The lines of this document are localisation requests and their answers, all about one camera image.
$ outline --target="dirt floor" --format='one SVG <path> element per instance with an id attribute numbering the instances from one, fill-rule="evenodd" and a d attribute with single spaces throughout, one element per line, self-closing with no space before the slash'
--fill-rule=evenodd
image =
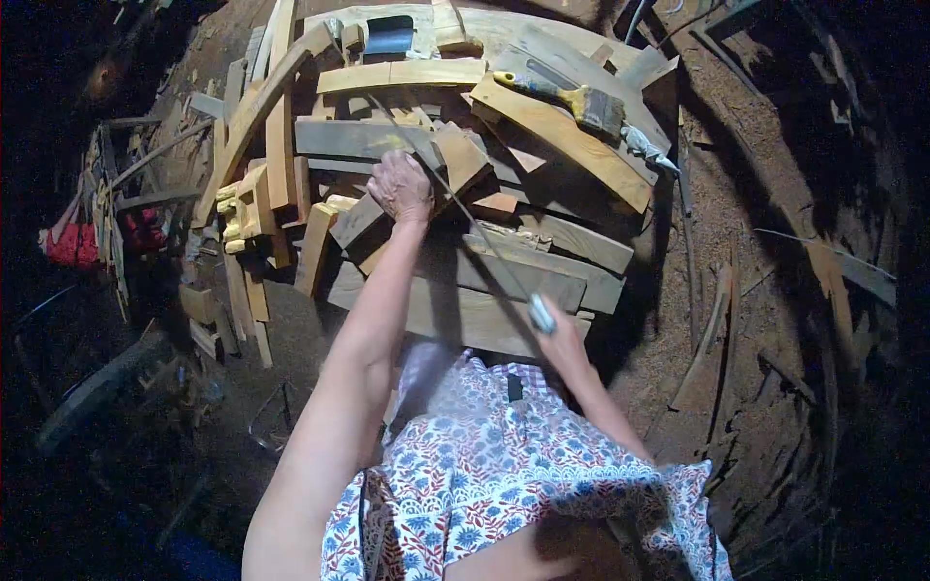
<path id="1" fill-rule="evenodd" d="M 299 3 L 298 13 L 306 17 L 353 4 L 359 3 L 305 1 Z M 674 3 L 658 2 L 658 19 L 647 20 L 642 29 L 653 44 L 694 16 L 697 0 L 686 0 L 683 9 L 671 15 L 663 14 L 666 4 Z M 221 94 L 229 62 L 245 53 L 251 28 L 267 20 L 272 5 L 273 0 L 232 0 L 206 17 L 153 113 L 169 116 L 177 102 L 183 103 L 192 90 L 205 91 L 211 80 Z M 545 0 L 538 5 L 512 0 L 504 6 L 594 30 L 600 30 L 610 16 L 609 10 L 586 0 Z M 773 64 L 773 46 L 764 40 L 738 33 L 727 44 L 735 55 L 751 63 L 753 72 L 765 82 L 763 91 L 796 88 L 799 75 L 783 70 L 784 64 Z M 642 37 L 636 42 L 645 46 Z M 841 233 L 837 223 L 842 222 L 844 213 L 822 207 L 827 199 L 822 192 L 836 184 L 822 177 L 819 167 L 824 159 L 817 149 L 835 147 L 833 142 L 841 139 L 842 133 L 829 119 L 825 103 L 802 100 L 777 108 L 770 99 L 753 96 L 687 33 L 676 35 L 666 49 L 667 56 L 680 54 L 682 58 L 679 100 L 695 199 L 691 219 L 700 329 L 710 317 L 714 273 L 734 254 L 739 263 L 739 286 L 747 289 L 738 320 L 723 325 L 711 349 L 712 357 L 722 357 L 724 337 L 728 332 L 737 334 L 735 374 L 724 408 L 729 414 L 722 416 L 713 434 L 707 433 L 718 387 L 716 377 L 703 383 L 701 392 L 689 394 L 690 401 L 696 402 L 693 411 L 699 422 L 669 416 L 666 407 L 693 352 L 683 223 L 687 218 L 678 202 L 655 201 L 656 218 L 641 242 L 643 247 L 652 248 L 651 244 L 664 245 L 667 236 L 666 252 L 664 256 L 658 252 L 659 258 L 653 259 L 637 245 L 637 260 L 628 272 L 621 298 L 622 312 L 592 329 L 589 349 L 605 383 L 629 410 L 634 428 L 641 435 L 649 433 L 647 445 L 668 450 L 660 458 L 713 460 L 708 493 L 714 524 L 729 544 L 733 563 L 745 570 L 750 562 L 762 558 L 750 548 L 764 545 L 766 539 L 774 538 L 777 543 L 773 545 L 780 543 L 778 536 L 794 526 L 800 530 L 810 509 L 816 507 L 822 452 L 814 444 L 819 439 L 811 420 L 816 410 L 796 393 L 776 390 L 762 403 L 754 401 L 765 379 L 760 350 L 775 353 L 797 376 L 804 376 L 809 368 L 803 350 L 809 339 L 803 337 L 811 333 L 808 321 L 801 318 L 805 310 L 799 305 L 810 300 L 807 293 L 811 287 L 799 282 L 798 264 L 804 255 L 798 248 L 753 228 L 772 227 L 767 210 L 771 203 L 787 208 L 811 233 L 815 229 Z M 807 117 L 816 121 L 799 121 Z M 821 135 L 820 143 L 800 138 L 804 131 Z M 177 161 L 166 161 L 160 168 L 169 184 L 172 179 L 189 177 L 183 169 L 188 167 L 184 165 L 186 155 L 178 152 Z M 206 168 L 198 171 L 203 175 Z M 671 217 L 665 218 L 670 205 Z M 851 223 L 848 231 L 861 230 L 857 221 Z M 200 278 L 228 302 L 222 290 L 222 269 L 221 259 L 201 257 Z M 199 532 L 231 552 L 241 547 L 245 523 L 275 466 L 274 454 L 248 437 L 246 425 L 282 382 L 298 394 L 295 408 L 303 405 L 344 317 L 328 305 L 311 303 L 288 284 L 269 282 L 266 288 L 274 368 L 261 368 L 254 342 L 245 345 L 242 359 L 230 358 L 224 367 L 217 366 L 213 372 L 220 378 L 225 398 L 207 411 L 196 431 L 198 446 L 213 460 L 215 481 L 207 503 L 214 507 L 207 514 L 214 516 L 204 517 L 194 528 L 199 526 Z M 216 516 L 220 511 L 226 515 L 223 519 Z"/>

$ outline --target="pile of wood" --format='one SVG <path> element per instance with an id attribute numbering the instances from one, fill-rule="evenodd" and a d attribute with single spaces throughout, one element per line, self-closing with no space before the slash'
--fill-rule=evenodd
<path id="1" fill-rule="evenodd" d="M 404 9 L 415 20 L 431 12 L 432 27 L 418 22 L 414 45 L 441 59 L 372 62 L 376 56 L 365 54 L 368 15 Z M 296 263 L 301 293 L 350 309 L 390 236 L 391 220 L 364 184 L 383 153 L 407 143 L 369 94 L 416 144 L 418 160 L 443 174 L 483 221 L 502 255 L 434 188 L 408 331 L 532 354 L 525 297 L 505 269 L 531 292 L 555 298 L 582 333 L 595 316 L 615 312 L 633 255 L 624 243 L 639 234 L 653 188 L 664 181 L 625 144 L 586 133 L 564 107 L 498 85 L 491 72 L 602 90 L 667 152 L 670 140 L 643 89 L 671 76 L 677 61 L 637 70 L 636 49 L 602 39 L 586 55 L 534 24 L 541 22 L 506 13 L 492 21 L 491 13 L 459 12 L 440 0 L 306 20 L 295 10 L 294 0 L 278 0 L 246 57 L 230 66 L 223 101 L 192 99 L 214 117 L 213 173 L 192 228 L 211 223 L 216 208 L 234 332 L 257 339 L 266 366 L 268 270 Z M 593 34 L 585 34 L 588 46 Z M 672 109 L 677 121 L 677 103 Z"/>

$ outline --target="saw handle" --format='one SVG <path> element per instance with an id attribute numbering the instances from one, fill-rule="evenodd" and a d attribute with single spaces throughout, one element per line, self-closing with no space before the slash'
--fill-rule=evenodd
<path id="1" fill-rule="evenodd" d="M 549 310 L 546 309 L 546 305 L 542 302 L 542 297 L 539 294 L 533 293 L 533 295 L 530 296 L 528 312 L 529 320 L 533 326 L 536 327 L 537 331 L 543 335 L 555 333 L 555 319 L 552 318 Z"/>

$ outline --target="cable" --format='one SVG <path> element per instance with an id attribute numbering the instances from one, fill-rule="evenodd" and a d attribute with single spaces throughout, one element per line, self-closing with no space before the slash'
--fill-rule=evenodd
<path id="1" fill-rule="evenodd" d="M 640 16 L 643 13 L 643 7 L 645 6 L 646 0 L 640 0 L 640 5 L 636 7 L 636 11 L 633 12 L 633 20 L 630 20 L 630 28 L 627 29 L 627 36 L 623 39 L 623 44 L 628 45 L 630 39 L 633 37 L 633 31 L 636 30 L 636 25 L 639 24 Z"/>
<path id="2" fill-rule="evenodd" d="M 713 5 L 712 7 L 708 8 L 707 10 L 704 10 L 704 12 L 698 14 L 698 15 L 695 16 L 693 19 L 687 20 L 687 21 L 686 21 L 684 24 L 682 24 L 681 26 L 679 26 L 678 28 L 674 29 L 674 30 L 671 31 L 670 33 L 666 34 L 666 35 L 665 35 L 665 38 L 663 38 L 662 40 L 658 41 L 658 44 L 656 45 L 656 48 L 662 48 L 662 45 L 664 45 L 665 43 L 669 42 L 669 39 L 672 38 L 674 35 L 676 35 L 677 33 L 681 32 L 683 29 L 685 29 L 685 28 L 691 26 L 692 24 L 694 24 L 694 23 L 697 22 L 698 20 L 701 20 L 702 18 L 704 18 L 705 16 L 707 16 L 708 14 L 710 14 L 711 12 L 713 12 L 714 10 L 716 10 L 717 8 L 719 8 L 719 7 L 723 6 L 723 5 L 724 5 L 724 0 L 717 0 L 717 4 Z"/>

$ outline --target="wooden stick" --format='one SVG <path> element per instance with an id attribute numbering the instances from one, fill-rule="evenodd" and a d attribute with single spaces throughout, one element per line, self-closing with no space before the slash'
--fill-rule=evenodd
<path id="1" fill-rule="evenodd" d="M 682 223 L 684 224 L 684 250 L 688 262 L 688 300 L 691 308 L 691 354 L 698 350 L 700 341 L 701 304 L 698 298 L 698 273 L 695 270 L 695 250 L 691 243 L 691 217 L 687 215 L 684 202 L 684 187 L 678 180 L 679 200 L 682 203 Z"/>
<path id="2" fill-rule="evenodd" d="M 212 120 L 212 119 L 207 119 L 206 121 L 202 121 L 202 122 L 198 123 L 197 125 L 194 125 L 193 127 L 188 127 L 185 131 L 181 132 L 180 135 L 178 135 L 176 138 L 170 140 L 170 141 L 169 141 L 168 143 L 166 143 L 165 145 L 159 145 L 159 146 L 156 147 L 155 149 L 151 150 L 151 151 L 149 152 L 148 155 L 146 155 L 146 156 L 143 157 L 142 159 L 138 160 L 135 164 L 131 165 L 131 166 L 129 167 L 129 169 L 127 169 L 125 172 L 123 172 L 122 174 L 120 174 L 118 178 L 114 179 L 114 180 L 113 180 L 113 183 L 110 184 L 110 189 L 111 189 L 111 190 L 114 190 L 114 189 L 115 189 L 117 186 L 119 186 L 121 183 L 123 183 L 123 182 L 126 181 L 127 179 L 132 178 L 133 176 L 135 176 L 137 171 L 139 171 L 140 169 L 142 169 L 143 167 L 145 167 L 146 165 L 148 165 L 153 159 L 155 159 L 156 157 L 158 157 L 158 156 L 161 155 L 162 153 L 164 153 L 164 152 L 170 150 L 171 148 L 173 148 L 174 146 L 178 145 L 179 143 L 181 143 L 181 142 L 184 141 L 185 139 L 197 135 L 198 133 L 200 133 L 201 131 L 203 131 L 203 130 L 206 129 L 207 127 L 210 127 L 211 125 L 213 125 L 213 120 Z"/>
<path id="3" fill-rule="evenodd" d="M 717 272 L 717 296 L 713 300 L 713 311 L 711 312 L 711 319 L 707 322 L 707 327 L 704 328 L 704 337 L 701 339 L 700 345 L 697 347 L 697 354 L 695 358 L 691 361 L 691 366 L 688 367 L 687 373 L 684 374 L 684 379 L 682 383 L 678 386 L 678 390 L 675 391 L 674 397 L 669 403 L 669 407 L 673 410 L 679 409 L 679 401 L 681 400 L 682 393 L 684 393 L 684 388 L 691 382 L 694 377 L 695 372 L 704 363 L 704 355 L 711 347 L 711 342 L 714 337 L 717 335 L 717 329 L 720 326 L 720 319 L 724 313 L 724 302 L 730 298 L 730 290 L 733 287 L 733 274 L 730 271 L 730 265 L 724 264 L 720 271 Z"/>
<path id="4" fill-rule="evenodd" d="M 737 250 L 737 236 L 730 233 L 730 324 L 726 339 L 726 367 L 724 368 L 724 381 L 720 387 L 720 405 L 717 406 L 716 413 L 711 418 L 711 428 L 708 430 L 707 442 L 717 442 L 723 436 L 723 426 L 726 420 L 733 414 L 731 402 L 734 397 L 731 392 L 733 388 L 733 376 L 736 374 L 737 364 L 737 343 L 739 340 L 739 252 Z"/>
<path id="5" fill-rule="evenodd" d="M 798 390 L 798 393 L 800 393 L 801 396 L 804 397 L 811 405 L 817 405 L 817 396 L 814 395 L 814 390 L 811 390 L 810 386 L 804 383 L 803 379 L 792 373 L 788 366 L 783 361 L 781 361 L 781 359 L 776 357 L 775 353 L 769 349 L 762 349 L 759 351 L 759 357 L 768 363 L 769 366 L 772 367 L 772 369 L 774 369 L 786 381 L 788 381 L 788 383 L 792 384 L 792 386 Z"/>

